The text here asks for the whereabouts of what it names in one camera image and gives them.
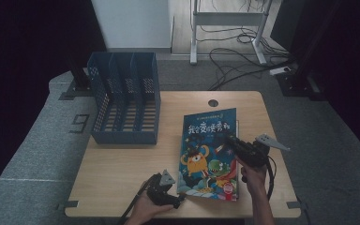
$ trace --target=power strip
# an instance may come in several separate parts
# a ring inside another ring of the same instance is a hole
[[[271,69],[270,75],[275,76],[275,75],[286,73],[289,71],[291,71],[291,69],[289,67],[279,67],[279,68]]]

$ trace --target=human arm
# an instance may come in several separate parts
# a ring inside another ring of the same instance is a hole
[[[156,214],[163,213],[173,209],[173,205],[155,205],[150,198],[148,198],[145,191],[136,201],[130,217],[127,219],[126,225],[141,225],[149,221]]]
[[[252,197],[253,220],[256,225],[272,225],[274,223],[273,213],[265,191],[265,176],[267,168],[249,167],[239,157],[236,160],[243,166],[241,174],[247,179],[247,190]]]

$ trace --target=white wall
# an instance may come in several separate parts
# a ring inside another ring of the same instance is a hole
[[[92,0],[107,49],[171,48],[168,0]]]

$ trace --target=blue book cover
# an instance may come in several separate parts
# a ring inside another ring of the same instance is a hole
[[[184,116],[177,192],[236,201],[235,153],[225,136],[237,136],[236,109]]]

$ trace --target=wooden tabletop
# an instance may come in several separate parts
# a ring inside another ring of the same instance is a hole
[[[78,201],[78,206],[66,208],[67,216],[119,218],[128,208],[143,181],[151,175],[162,173],[166,169],[177,179],[185,114],[236,108],[240,139],[253,142],[255,137],[264,133],[276,137],[259,92],[162,91],[160,96],[157,145],[97,144],[93,137],[90,137],[68,199]],[[209,106],[208,101],[211,99],[218,102],[216,107]],[[269,156],[277,164],[277,176],[270,200],[273,215],[275,218],[297,218],[300,216],[300,209],[289,209],[287,206],[287,202],[297,200],[281,152],[271,148]],[[178,209],[157,217],[252,217],[247,186],[240,181],[239,188],[237,202],[187,197]],[[177,196],[176,184],[168,193]]]

